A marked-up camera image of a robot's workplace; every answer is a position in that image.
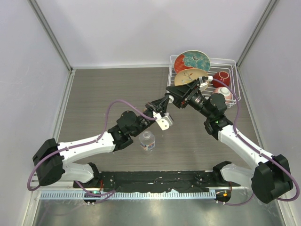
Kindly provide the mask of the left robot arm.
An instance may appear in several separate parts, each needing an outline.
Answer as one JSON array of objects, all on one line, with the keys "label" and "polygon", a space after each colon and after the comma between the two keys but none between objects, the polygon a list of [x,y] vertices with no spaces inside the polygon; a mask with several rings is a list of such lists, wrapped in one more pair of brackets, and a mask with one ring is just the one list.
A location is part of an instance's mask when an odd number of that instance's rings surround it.
[{"label": "left robot arm", "polygon": [[133,143],[133,137],[154,123],[162,130],[168,129],[173,120],[167,106],[172,101],[173,97],[166,95],[148,102],[141,112],[125,100],[115,100],[114,104],[124,103],[132,109],[123,112],[112,128],[104,128],[99,135],[73,142],[57,143],[54,138],[46,140],[32,158],[34,169],[28,179],[28,189],[34,190],[31,186],[33,175],[37,176],[39,186],[49,186],[63,178],[85,183],[91,188],[97,187],[100,182],[97,168],[91,163],[80,165],[76,161],[125,149]]}]

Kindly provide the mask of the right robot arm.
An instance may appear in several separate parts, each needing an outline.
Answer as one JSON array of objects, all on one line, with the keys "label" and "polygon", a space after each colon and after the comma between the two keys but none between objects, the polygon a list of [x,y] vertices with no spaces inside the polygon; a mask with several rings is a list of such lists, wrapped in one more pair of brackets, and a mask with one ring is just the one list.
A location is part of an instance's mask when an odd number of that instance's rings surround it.
[{"label": "right robot arm", "polygon": [[204,123],[208,134],[235,151],[250,167],[249,169],[226,164],[212,174],[213,182],[223,186],[235,182],[251,188],[253,195],[263,203],[278,199],[296,189],[296,194],[287,202],[295,201],[300,195],[300,187],[291,175],[289,162],[281,154],[275,156],[251,142],[237,130],[236,122],[226,116],[226,99],[223,94],[213,93],[204,98],[200,92],[201,83],[194,80],[181,86],[168,86],[166,90],[173,96],[173,104],[178,108],[190,105],[206,117]]}]

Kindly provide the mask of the clear plastic water bottle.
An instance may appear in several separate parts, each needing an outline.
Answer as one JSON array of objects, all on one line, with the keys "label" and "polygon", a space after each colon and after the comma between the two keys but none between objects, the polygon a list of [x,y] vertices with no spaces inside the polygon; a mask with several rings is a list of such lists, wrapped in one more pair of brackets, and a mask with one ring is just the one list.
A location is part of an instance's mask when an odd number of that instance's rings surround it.
[{"label": "clear plastic water bottle", "polygon": [[143,152],[147,155],[150,155],[153,153],[153,150],[155,148],[155,136],[150,131],[144,131],[139,135],[139,142],[140,146],[143,149]]}]

